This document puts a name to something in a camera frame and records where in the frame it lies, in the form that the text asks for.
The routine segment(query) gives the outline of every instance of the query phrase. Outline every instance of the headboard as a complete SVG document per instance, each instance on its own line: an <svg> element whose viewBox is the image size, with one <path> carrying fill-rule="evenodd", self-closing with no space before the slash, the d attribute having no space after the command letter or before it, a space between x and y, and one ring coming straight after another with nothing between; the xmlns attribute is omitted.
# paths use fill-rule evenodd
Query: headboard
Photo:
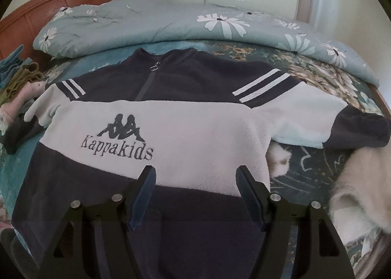
<svg viewBox="0 0 391 279"><path fill-rule="evenodd" d="M30 57L44 71L50 56L34 50L33 41L58 9L81 4L100 5L108 1L111 0L30 0L0 21L0 60L23 44L21 58Z"/></svg>

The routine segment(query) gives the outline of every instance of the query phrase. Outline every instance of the zipper pull ring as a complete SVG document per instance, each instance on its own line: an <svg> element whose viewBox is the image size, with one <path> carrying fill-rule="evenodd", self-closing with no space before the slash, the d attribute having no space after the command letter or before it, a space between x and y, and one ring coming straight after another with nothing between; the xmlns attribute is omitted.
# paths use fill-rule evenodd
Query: zipper pull ring
<svg viewBox="0 0 391 279"><path fill-rule="evenodd" d="M160 62L156 62L156 64L153 65L153 66L150 68L150 70L151 70L151 71L157 70L157 69L159 68L159 64L160 64Z"/></svg>

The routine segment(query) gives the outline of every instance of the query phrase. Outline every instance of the pile of clothes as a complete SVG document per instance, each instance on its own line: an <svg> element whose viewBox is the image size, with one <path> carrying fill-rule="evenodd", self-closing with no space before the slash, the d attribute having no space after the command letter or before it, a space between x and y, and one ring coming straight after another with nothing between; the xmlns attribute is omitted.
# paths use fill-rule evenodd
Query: pile of clothes
<svg viewBox="0 0 391 279"><path fill-rule="evenodd" d="M19 57L20 45L6 59L0 61L0 130L5 133L8 126L20 113L26 112L45 88L38 64L30 58Z"/></svg>

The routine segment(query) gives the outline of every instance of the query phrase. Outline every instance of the kappa logo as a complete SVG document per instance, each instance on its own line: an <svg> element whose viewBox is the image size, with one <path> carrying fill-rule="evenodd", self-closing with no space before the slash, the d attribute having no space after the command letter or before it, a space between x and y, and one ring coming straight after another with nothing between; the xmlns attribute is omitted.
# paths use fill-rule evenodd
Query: kappa logo
<svg viewBox="0 0 391 279"><path fill-rule="evenodd" d="M136 127L134 116L129 115L125 125L122 124L123 117L119 113L116 115L114 123L109 123L105 129L97 134L97 137L102 137L105 133L108 133L110 139L123 140L121 146L118 143L113 143L113 141L99 141L97 138L94 139L94 136L88 134L81 147L94 151L93 155L99 154L103 156L105 153L109 153L121 157L134 158L136 160L151 160L153 148L147 147L147 143L140 136L140 128ZM126 144L127 142L124 140L131 136L134 136L136 139L132 146Z"/></svg>
<svg viewBox="0 0 391 279"><path fill-rule="evenodd" d="M122 113L116 115L114 123L109 123L106 129L98 133L98 136L102 136L104 133L108 132L110 139L117 138L118 140L124 140L134 134L136 136L136 140L145 142L145 140L140 136L140 128L136 127L134 116L129 115L126 125L122 124L123 117Z"/></svg>

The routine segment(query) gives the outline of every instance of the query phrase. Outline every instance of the metal screw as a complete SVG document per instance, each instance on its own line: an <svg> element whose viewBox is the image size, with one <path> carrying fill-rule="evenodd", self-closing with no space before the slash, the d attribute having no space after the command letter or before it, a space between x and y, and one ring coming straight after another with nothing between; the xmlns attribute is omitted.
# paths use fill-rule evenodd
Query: metal screw
<svg viewBox="0 0 391 279"><path fill-rule="evenodd" d="M278 202L279 200L281 200L281 196L279 194L273 193L270 195L270 199L272 201Z"/></svg>
<svg viewBox="0 0 391 279"><path fill-rule="evenodd" d="M120 200L122 200L122 195L121 194L114 194L111 199L114 201L114 202L119 202Z"/></svg>
<svg viewBox="0 0 391 279"><path fill-rule="evenodd" d="M73 209L78 209L79 206L80 206L80 201L78 201L78 200L74 200L74 201L71 203L71 207L72 207Z"/></svg>
<svg viewBox="0 0 391 279"><path fill-rule="evenodd" d="M320 208L322 207L322 205L320 205L320 203L319 203L319 202L316 202L316 201L313 201L313 202L311 203L311 206L312 206L313 208L315 208L315 209L320 209Z"/></svg>

